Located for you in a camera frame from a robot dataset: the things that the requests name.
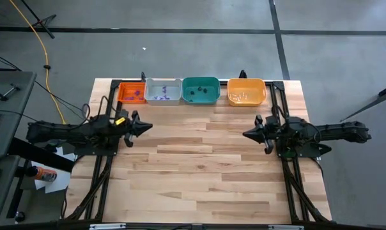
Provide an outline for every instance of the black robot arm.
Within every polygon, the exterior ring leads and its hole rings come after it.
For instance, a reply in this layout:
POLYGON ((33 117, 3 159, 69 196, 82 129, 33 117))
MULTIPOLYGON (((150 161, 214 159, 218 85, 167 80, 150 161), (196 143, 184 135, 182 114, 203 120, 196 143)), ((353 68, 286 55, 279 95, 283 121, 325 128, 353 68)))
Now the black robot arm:
POLYGON ((142 122, 137 111, 132 113, 130 119, 126 110, 120 112, 114 123, 111 123, 108 115, 98 115, 81 125, 61 125, 46 121, 28 125, 26 139, 30 143, 65 140, 75 146, 74 153, 77 155, 105 155, 105 152, 115 148, 120 137, 124 137, 125 144, 132 147, 133 136, 139 137, 153 126, 142 122))
POLYGON ((284 153, 284 157, 319 157, 329 152, 329 146, 320 144, 321 141, 346 140, 349 142, 365 143, 371 138, 368 128, 358 121, 335 125, 314 126, 298 117, 287 117, 283 125, 279 125, 277 118, 266 118, 266 124, 260 115, 256 116, 255 127, 243 133, 258 143, 264 143, 265 153, 270 154, 274 148, 272 141, 276 141, 277 148, 284 153))

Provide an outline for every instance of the yellow bin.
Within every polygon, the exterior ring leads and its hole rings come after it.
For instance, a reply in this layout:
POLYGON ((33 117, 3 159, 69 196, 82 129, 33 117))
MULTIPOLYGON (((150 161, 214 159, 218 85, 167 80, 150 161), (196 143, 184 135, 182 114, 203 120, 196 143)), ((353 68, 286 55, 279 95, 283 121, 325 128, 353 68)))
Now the yellow bin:
POLYGON ((258 106, 266 98, 265 83, 261 79, 230 79, 227 95, 232 106, 258 106))

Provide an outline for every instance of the white paper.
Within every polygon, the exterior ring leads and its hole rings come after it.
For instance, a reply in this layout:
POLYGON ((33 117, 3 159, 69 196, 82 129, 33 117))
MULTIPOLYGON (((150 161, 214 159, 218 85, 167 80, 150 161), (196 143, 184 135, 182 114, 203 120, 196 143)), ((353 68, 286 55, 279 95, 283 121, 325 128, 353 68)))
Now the white paper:
MULTIPOLYGON (((57 148, 57 155, 65 157, 71 161, 74 161, 75 155, 73 153, 64 155, 63 154, 63 148, 59 147, 57 148)), ((48 181, 40 181, 40 180, 35 180, 35 187, 36 189, 40 189, 45 187, 45 193, 50 193, 50 192, 55 192, 59 190, 64 190, 66 187, 70 184, 70 179, 71 179, 71 173, 65 172, 59 169, 54 169, 49 166, 37 163, 37 162, 31 162, 33 166, 37 167, 42 167, 44 169, 52 169, 57 172, 57 178, 53 182, 48 182, 48 181)))

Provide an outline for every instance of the tripod leg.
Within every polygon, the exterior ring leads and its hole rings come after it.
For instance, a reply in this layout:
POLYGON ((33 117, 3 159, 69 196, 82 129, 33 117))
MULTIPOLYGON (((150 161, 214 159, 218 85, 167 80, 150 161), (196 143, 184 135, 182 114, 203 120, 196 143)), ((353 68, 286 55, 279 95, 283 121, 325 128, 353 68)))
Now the tripod leg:
POLYGON ((25 2, 25 0, 21 0, 22 1, 22 4, 24 4, 24 6, 27 7, 27 9, 31 12, 31 14, 35 17, 35 19, 37 20, 36 23, 34 23, 33 25, 31 26, 37 26, 37 25, 41 25, 45 32, 47 32, 47 34, 52 38, 54 39, 55 36, 51 33, 51 31, 47 28, 46 24, 47 24, 47 21, 51 21, 52 19, 54 19, 57 15, 51 15, 50 17, 46 17, 45 19, 41 20, 40 18, 38 18, 38 16, 34 13, 34 11, 28 6, 28 4, 25 2))

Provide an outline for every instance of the butcher block table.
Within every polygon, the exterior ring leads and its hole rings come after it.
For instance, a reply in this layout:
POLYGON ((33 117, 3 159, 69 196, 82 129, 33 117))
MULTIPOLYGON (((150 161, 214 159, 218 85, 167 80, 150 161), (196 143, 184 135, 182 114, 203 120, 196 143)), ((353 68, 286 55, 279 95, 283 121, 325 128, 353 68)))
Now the butcher block table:
MULTIPOLYGON (((91 115, 97 113, 101 96, 109 95, 111 80, 95 79, 91 115)), ((287 80, 284 85, 289 114, 308 120, 301 82, 287 80)), ((266 155, 263 144, 242 135, 254 127, 257 114, 271 115, 267 91, 259 107, 230 106, 225 86, 215 105, 123 104, 123 109, 137 110, 141 121, 153 123, 153 128, 135 138, 133 148, 120 141, 103 221, 289 224, 281 160, 276 152, 266 155)), ((331 219, 321 171, 311 159, 299 161, 306 194, 331 219)), ((76 163, 66 195, 66 216, 88 192, 94 164, 95 156, 76 163)), ((93 215, 98 200, 97 194, 93 215)), ((295 204, 301 218, 297 195, 295 204)))

